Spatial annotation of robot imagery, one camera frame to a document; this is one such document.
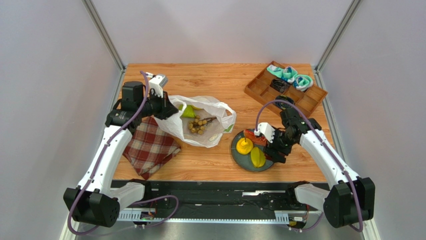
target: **round plate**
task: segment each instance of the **round plate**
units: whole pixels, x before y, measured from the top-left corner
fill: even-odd
[[[239,154],[236,149],[236,146],[237,146],[238,140],[240,140],[241,138],[244,138],[244,131],[239,132],[233,138],[231,146],[230,146],[232,158],[240,167],[250,172],[262,172],[272,167],[274,162],[268,159],[266,160],[265,164],[262,167],[254,167],[252,163],[252,159],[250,158],[250,153],[247,155]],[[258,147],[261,151],[263,151],[264,149],[264,147],[261,145],[255,144],[254,146]]]

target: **red plaid napkin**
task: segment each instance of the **red plaid napkin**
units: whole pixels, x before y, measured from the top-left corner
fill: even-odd
[[[159,128],[153,117],[137,127],[123,155],[137,174],[147,180],[181,151],[173,137]]]

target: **wooden tray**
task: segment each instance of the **wooden tray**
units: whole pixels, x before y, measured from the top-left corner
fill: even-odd
[[[288,66],[281,65],[275,61],[272,61],[270,64],[280,68]],[[262,105],[265,105],[267,102],[272,101],[277,96],[281,95],[281,93],[270,86],[272,80],[276,78],[276,76],[269,73],[269,71],[265,68],[251,82],[249,82],[247,86],[245,86],[244,92]],[[309,117],[327,96],[327,91],[318,87],[314,81],[314,85],[308,88],[305,92],[299,91],[295,87],[290,86],[284,93],[282,93],[282,95],[293,99],[296,107],[298,107],[306,115],[306,117]],[[270,104],[267,108],[276,113],[278,116],[282,111],[274,104]]]

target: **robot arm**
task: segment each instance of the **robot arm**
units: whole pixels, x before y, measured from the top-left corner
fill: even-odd
[[[361,178],[353,171],[333,149],[327,140],[321,126],[315,119],[309,119],[320,141],[313,130],[309,129],[306,122],[299,116],[294,108],[287,108],[280,114],[285,130],[281,131],[266,122],[259,123],[256,136],[265,136],[268,143],[264,148],[267,158],[274,162],[284,162],[285,156],[291,152],[294,144],[300,144],[315,160],[327,180],[330,191],[318,188],[306,181],[296,182],[287,191],[296,204],[307,204],[324,212],[328,222],[335,228],[358,223],[358,212],[355,206],[354,195],[351,191],[349,180],[344,174],[348,173],[353,181],[361,208],[363,220],[370,220],[374,214],[375,185],[367,178]],[[333,159],[325,149],[327,145],[337,157]]]
[[[132,134],[142,122],[142,118],[155,116],[164,120],[178,112],[178,109],[170,102],[167,92],[163,91],[163,86],[168,81],[166,76],[150,73],[147,73],[147,76],[151,77],[149,81],[150,95],[138,116],[108,145],[110,137],[133,117],[143,101],[145,86],[138,81],[126,82],[122,87],[122,99],[117,101],[106,118],[102,142],[90,167],[77,187],[67,188],[63,195],[65,204],[70,210],[82,186],[91,180],[72,213],[72,218],[76,222],[111,227],[117,221],[121,210],[142,200],[147,195],[146,193],[150,192],[149,182],[139,179],[133,179],[116,190],[110,188],[120,157],[132,139]],[[96,167],[102,151],[104,153],[101,164],[98,163],[99,166]],[[96,168],[95,176],[91,178],[92,172]]]

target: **wooden table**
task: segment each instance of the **wooden table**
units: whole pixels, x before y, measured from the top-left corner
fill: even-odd
[[[314,79],[309,64],[291,64],[299,74]],[[275,163],[263,172],[250,172],[234,162],[230,144],[234,136],[244,129],[254,128],[256,116],[262,107],[260,103],[244,93],[244,87],[264,69],[266,64],[129,64],[124,82],[141,81],[140,70],[153,74],[165,74],[168,83],[164,90],[170,95],[185,97],[213,96],[227,103],[236,111],[236,123],[232,133],[224,134],[218,146],[195,147],[178,140],[181,152],[152,175],[157,181],[241,181],[241,182],[325,182],[324,175],[311,156],[299,145],[295,145],[285,164]],[[329,141],[332,137],[323,106],[311,115],[322,126]],[[278,115],[267,108],[260,116],[260,122],[282,127]],[[129,161],[121,157],[114,179],[142,179]]]

